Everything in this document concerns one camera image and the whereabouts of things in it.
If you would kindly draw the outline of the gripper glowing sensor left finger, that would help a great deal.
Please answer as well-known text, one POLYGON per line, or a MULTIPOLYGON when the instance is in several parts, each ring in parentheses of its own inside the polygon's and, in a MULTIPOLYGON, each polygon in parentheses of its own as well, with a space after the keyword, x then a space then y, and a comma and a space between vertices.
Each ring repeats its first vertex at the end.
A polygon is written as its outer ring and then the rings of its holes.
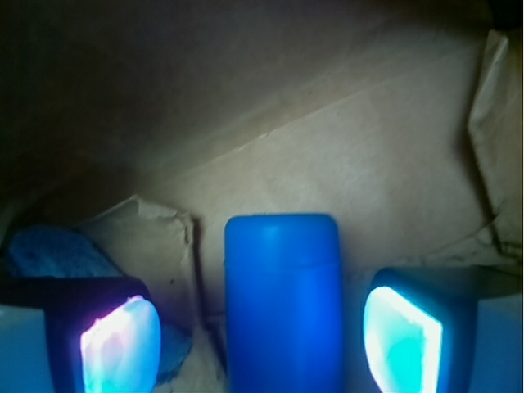
POLYGON ((160 345, 159 315, 136 278, 1 282, 3 392, 151 392, 160 345))

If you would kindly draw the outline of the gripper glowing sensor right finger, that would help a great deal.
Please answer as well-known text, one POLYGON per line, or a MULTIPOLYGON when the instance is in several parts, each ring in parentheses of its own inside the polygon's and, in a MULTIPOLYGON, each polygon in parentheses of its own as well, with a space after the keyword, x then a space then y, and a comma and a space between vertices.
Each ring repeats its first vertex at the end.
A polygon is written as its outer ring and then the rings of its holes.
POLYGON ((364 304, 368 369, 382 392, 521 392, 523 270, 389 267, 364 304))

